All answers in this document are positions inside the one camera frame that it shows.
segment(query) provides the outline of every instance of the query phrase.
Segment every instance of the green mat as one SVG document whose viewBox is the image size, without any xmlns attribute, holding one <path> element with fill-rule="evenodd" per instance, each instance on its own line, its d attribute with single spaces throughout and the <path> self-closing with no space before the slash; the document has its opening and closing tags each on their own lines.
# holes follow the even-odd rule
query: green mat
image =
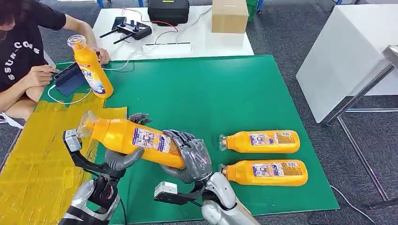
<svg viewBox="0 0 398 225">
<path fill-rule="evenodd" d="M 114 61 L 107 68 L 119 68 Z M 243 159 L 298 159 L 308 169 L 308 182 L 300 187 L 241 186 L 231 182 L 237 197 L 254 215 L 338 209 L 321 164 L 271 55 L 138 60 L 122 71 L 107 71 L 115 88 L 106 107 L 128 107 L 128 113 L 148 113 L 148 126 L 162 130 L 189 131 L 203 138 L 216 171 L 220 163 L 231 165 Z M 85 92 L 87 87 L 77 92 Z M 69 101 L 53 90 L 56 98 Z M 46 94 L 42 100 L 51 101 Z M 293 154 L 240 154 L 218 150 L 220 134 L 239 131 L 291 129 L 301 147 Z M 96 163 L 104 161 L 99 147 Z M 202 219 L 193 204 L 172 205 L 153 200 L 161 181 L 178 184 L 179 192 L 193 185 L 166 175 L 152 162 L 140 160 L 129 168 L 118 188 L 129 223 Z M 123 223 L 119 206 L 111 224 Z"/>
</svg>

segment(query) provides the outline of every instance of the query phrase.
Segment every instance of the gray carpet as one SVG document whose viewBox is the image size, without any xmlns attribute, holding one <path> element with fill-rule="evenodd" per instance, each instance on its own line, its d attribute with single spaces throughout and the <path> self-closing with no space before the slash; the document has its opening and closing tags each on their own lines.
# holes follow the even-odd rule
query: gray carpet
<svg viewBox="0 0 398 225">
<path fill-rule="evenodd" d="M 108 8 L 137 7 L 135 0 L 113 0 Z M 46 2 L 56 9 L 87 21 L 91 26 L 98 16 L 95 3 Z M 208 5 L 208 0 L 193 0 L 192 5 Z M 330 127 L 315 123 L 300 86 L 295 79 L 301 63 L 330 15 L 329 0 L 265 0 L 263 11 L 248 23 L 247 35 L 255 54 L 272 54 L 297 107 L 318 158 L 329 179 L 355 206 L 365 211 L 377 224 L 398 224 L 398 206 L 382 210 L 367 210 L 366 204 L 381 200 L 371 179 L 356 156 L 337 121 Z M 54 61 L 72 60 L 66 45 L 70 31 L 42 29 L 45 48 Z M 396 97 L 367 97 L 359 105 L 387 105 L 398 107 Z M 397 197 L 398 168 L 396 146 L 398 137 L 395 122 L 398 113 L 351 113 L 343 116 L 390 197 Z M 16 129 L 0 125 L 0 157 L 9 148 Z M 367 225 L 372 224 L 351 209 L 336 194 L 341 209 L 314 213 L 296 213 L 258 217 L 261 224 L 277 225 Z M 206 224 L 204 221 L 166 223 L 165 225 Z"/>
</svg>

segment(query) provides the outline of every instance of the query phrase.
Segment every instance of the white table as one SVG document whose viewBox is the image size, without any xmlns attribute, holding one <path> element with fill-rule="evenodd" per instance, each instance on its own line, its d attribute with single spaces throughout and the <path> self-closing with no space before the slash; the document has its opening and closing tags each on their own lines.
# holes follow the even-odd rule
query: white table
<svg viewBox="0 0 398 225">
<path fill-rule="evenodd" d="M 206 57 L 206 56 L 239 56 L 239 55 L 254 55 L 249 39 L 245 34 L 221 34 L 211 33 L 211 18 L 212 11 L 210 10 L 205 15 L 202 15 L 199 21 L 191 26 L 198 19 L 199 15 L 210 9 L 211 6 L 191 6 L 189 12 L 188 22 L 179 24 L 177 29 L 179 33 L 185 29 L 182 35 L 178 38 L 178 42 L 190 42 L 191 50 L 187 51 L 184 48 L 176 48 L 170 51 L 162 46 L 156 47 L 147 55 L 142 55 L 145 52 L 143 45 L 153 44 L 155 39 L 163 32 L 173 30 L 172 27 L 161 27 L 150 22 L 143 22 L 151 26 L 152 34 L 141 39 L 132 40 L 131 43 L 120 42 L 113 44 L 114 41 L 119 40 L 121 34 L 113 33 L 109 36 L 100 38 L 101 35 L 109 32 L 112 28 L 114 20 L 117 16 L 127 17 L 127 22 L 130 20 L 137 20 L 141 22 L 141 16 L 137 12 L 107 8 L 101 9 L 97 21 L 94 25 L 94 34 L 98 45 L 107 49 L 111 60 L 127 60 L 132 52 L 141 54 L 132 54 L 130 59 L 164 59 L 164 58 L 187 58 L 187 57 Z M 144 21 L 149 21 L 147 8 L 131 8 L 142 13 Z M 175 43 L 178 33 L 167 33 L 162 35 L 157 41 L 158 44 Z"/>
<path fill-rule="evenodd" d="M 398 44 L 398 5 L 336 6 L 296 78 L 316 122 L 383 70 L 382 51 Z M 398 95 L 395 69 L 366 95 Z"/>
</svg>

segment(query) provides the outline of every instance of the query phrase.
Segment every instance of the clear bottle cap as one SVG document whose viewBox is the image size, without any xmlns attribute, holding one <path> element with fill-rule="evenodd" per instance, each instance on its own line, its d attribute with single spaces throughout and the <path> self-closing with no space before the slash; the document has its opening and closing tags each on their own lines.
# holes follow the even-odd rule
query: clear bottle cap
<svg viewBox="0 0 398 225">
<path fill-rule="evenodd" d="M 86 46 L 87 39 L 83 35 L 76 34 L 69 37 L 67 43 L 73 49 L 82 49 Z"/>
<path fill-rule="evenodd" d="M 224 164 L 218 165 L 218 171 L 222 173 L 225 177 L 227 177 L 227 166 Z"/>
<path fill-rule="evenodd" d="M 227 137 L 220 135 L 220 150 L 224 151 L 227 149 Z"/>
<path fill-rule="evenodd" d="M 83 114 L 79 127 L 77 128 L 77 137 L 84 138 L 91 136 L 92 128 L 94 127 L 96 121 L 97 117 L 91 111 Z"/>
</svg>

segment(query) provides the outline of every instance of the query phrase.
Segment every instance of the dark hair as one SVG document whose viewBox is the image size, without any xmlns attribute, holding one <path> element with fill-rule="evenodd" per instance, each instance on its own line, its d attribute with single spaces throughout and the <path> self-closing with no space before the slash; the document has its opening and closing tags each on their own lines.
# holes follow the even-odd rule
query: dark hair
<svg viewBox="0 0 398 225">
<path fill-rule="evenodd" d="M 27 8 L 27 0 L 0 0 L 0 24 L 22 20 Z"/>
</svg>

